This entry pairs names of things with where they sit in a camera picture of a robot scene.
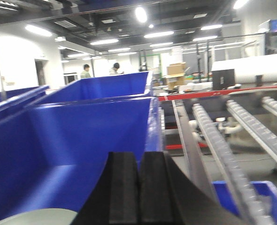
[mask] black pad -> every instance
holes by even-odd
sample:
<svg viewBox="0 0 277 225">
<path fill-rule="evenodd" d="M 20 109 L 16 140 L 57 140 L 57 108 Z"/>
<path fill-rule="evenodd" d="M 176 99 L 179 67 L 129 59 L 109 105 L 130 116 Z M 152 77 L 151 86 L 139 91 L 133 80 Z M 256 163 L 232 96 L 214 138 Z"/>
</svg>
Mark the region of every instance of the black pad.
<svg viewBox="0 0 277 225">
<path fill-rule="evenodd" d="M 138 176 L 131 152 L 110 152 L 103 173 L 71 225 L 138 223 Z"/>
<path fill-rule="evenodd" d="M 140 216 L 143 225 L 174 224 L 165 159 L 146 152 L 140 165 Z"/>
</svg>

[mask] man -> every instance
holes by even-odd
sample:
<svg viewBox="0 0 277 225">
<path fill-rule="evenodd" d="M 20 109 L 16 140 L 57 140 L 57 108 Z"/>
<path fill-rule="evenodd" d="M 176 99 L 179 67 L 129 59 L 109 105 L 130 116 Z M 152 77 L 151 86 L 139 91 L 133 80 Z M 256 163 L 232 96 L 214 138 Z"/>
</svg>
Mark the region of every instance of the man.
<svg viewBox="0 0 277 225">
<path fill-rule="evenodd" d="M 112 67 L 110 70 L 109 70 L 109 75 L 118 75 L 118 69 L 120 68 L 120 64 L 118 62 L 116 62 L 114 64 L 114 67 Z"/>
<path fill-rule="evenodd" d="M 83 69 L 84 69 L 84 71 L 81 73 L 81 79 L 83 79 L 83 78 L 91 78 L 91 75 L 90 75 L 90 66 L 89 65 L 87 65 L 87 64 L 85 64 L 84 66 L 83 66 Z"/>
</svg>

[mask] blue plastic container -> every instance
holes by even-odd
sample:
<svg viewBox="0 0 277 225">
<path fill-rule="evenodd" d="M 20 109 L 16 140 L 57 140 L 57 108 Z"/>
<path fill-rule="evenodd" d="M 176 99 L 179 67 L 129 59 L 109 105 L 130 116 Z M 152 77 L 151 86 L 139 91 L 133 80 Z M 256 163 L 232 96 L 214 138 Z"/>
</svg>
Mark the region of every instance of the blue plastic container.
<svg viewBox="0 0 277 225">
<path fill-rule="evenodd" d="M 0 120 L 24 108 L 30 102 L 46 95 L 49 86 L 41 86 L 0 102 Z"/>
<path fill-rule="evenodd" d="M 17 89 L 17 90 L 9 90 L 9 91 L 6 91 L 6 95 L 7 95 L 7 98 L 11 98 L 13 96 L 16 96 L 16 95 L 21 95 L 27 91 L 30 91 L 32 89 L 35 89 L 37 87 L 32 87 L 32 88 L 23 88 L 23 89 Z"/>
<path fill-rule="evenodd" d="M 0 220 L 44 208 L 79 211 L 108 152 L 160 147 L 156 98 L 51 104 L 0 121 Z"/>
<path fill-rule="evenodd" d="M 75 81 L 31 105 L 112 97 L 150 97 L 152 72 L 87 78 Z"/>
<path fill-rule="evenodd" d="M 270 214 L 277 223 L 277 188 L 270 181 L 254 181 L 252 182 L 258 194 L 263 196 L 269 196 L 271 199 L 271 212 Z M 223 207 L 238 215 L 238 209 L 234 203 L 234 200 L 226 186 L 225 181 L 213 182 L 215 190 L 217 192 L 219 201 Z"/>
</svg>

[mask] doorway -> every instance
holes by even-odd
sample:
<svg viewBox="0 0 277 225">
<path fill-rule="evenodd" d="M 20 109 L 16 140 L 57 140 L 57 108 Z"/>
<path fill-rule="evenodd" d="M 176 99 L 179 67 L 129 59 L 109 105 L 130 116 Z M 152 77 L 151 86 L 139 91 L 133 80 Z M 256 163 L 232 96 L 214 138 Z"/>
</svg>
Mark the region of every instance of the doorway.
<svg viewBox="0 0 277 225">
<path fill-rule="evenodd" d="M 35 60 L 36 74 L 39 86 L 45 85 L 45 73 L 44 73 L 44 64 L 42 61 Z"/>
</svg>

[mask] cardboard box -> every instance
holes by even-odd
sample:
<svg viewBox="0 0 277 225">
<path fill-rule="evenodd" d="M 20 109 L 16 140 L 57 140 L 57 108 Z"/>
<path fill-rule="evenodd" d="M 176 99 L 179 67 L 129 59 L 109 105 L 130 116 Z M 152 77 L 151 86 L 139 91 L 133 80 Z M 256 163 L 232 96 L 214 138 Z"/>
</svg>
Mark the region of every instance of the cardboard box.
<svg viewBox="0 0 277 225">
<path fill-rule="evenodd" d="M 185 84 L 185 75 L 183 65 L 174 65 L 167 67 L 167 74 L 165 76 L 166 84 L 169 90 L 173 90 L 174 86 Z"/>
<path fill-rule="evenodd" d="M 165 83 L 169 90 L 173 90 L 175 86 L 185 84 L 185 76 L 184 74 L 167 75 L 165 76 Z"/>
<path fill-rule="evenodd" d="M 186 69 L 186 64 L 185 64 L 185 62 L 179 62 L 179 63 L 170 64 L 170 66 L 178 66 L 178 65 L 182 65 L 182 69 L 183 69 L 183 70 Z"/>
<path fill-rule="evenodd" d="M 182 65 L 175 65 L 167 67 L 167 75 L 183 74 Z"/>
</svg>

